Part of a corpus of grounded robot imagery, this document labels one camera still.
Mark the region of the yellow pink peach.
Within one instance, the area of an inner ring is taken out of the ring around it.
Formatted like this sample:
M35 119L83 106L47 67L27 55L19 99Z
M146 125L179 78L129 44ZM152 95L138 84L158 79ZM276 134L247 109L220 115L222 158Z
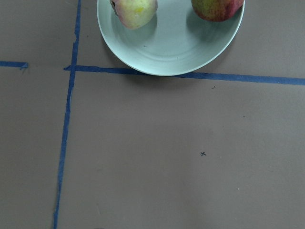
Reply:
M156 0L110 0L110 4L120 22L130 30L149 23L158 9Z

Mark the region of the red apple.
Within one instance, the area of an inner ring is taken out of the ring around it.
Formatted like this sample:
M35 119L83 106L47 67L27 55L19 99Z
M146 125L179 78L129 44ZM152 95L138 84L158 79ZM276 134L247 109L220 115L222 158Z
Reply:
M191 0L195 14L203 20L212 22L232 18L243 4L243 0Z

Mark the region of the green plate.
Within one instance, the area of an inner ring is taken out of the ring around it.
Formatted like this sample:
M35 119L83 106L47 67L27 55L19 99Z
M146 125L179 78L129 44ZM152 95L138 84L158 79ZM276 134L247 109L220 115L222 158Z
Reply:
M97 2L98 24L111 52L131 68L158 76L190 73L213 61L234 39L243 15L241 7L226 21L205 21L188 0L161 0L148 24L130 30L109 1Z

